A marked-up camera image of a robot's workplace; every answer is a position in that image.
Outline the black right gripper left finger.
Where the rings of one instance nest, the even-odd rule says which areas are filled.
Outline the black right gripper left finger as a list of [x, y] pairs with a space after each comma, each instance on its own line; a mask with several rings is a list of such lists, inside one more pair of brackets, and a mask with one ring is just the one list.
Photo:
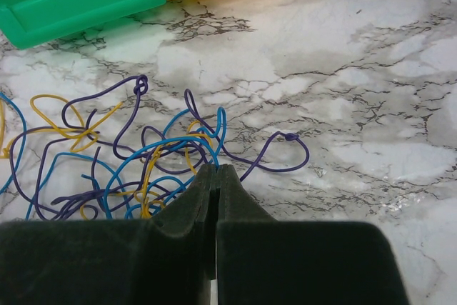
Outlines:
[[151, 219], [1, 225], [3, 304], [208, 304], [216, 168]]

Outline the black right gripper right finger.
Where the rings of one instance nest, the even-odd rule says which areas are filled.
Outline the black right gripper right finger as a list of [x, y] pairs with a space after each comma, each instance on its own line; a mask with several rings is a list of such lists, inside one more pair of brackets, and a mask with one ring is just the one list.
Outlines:
[[219, 167], [220, 304], [407, 304], [391, 245], [373, 224], [278, 221]]

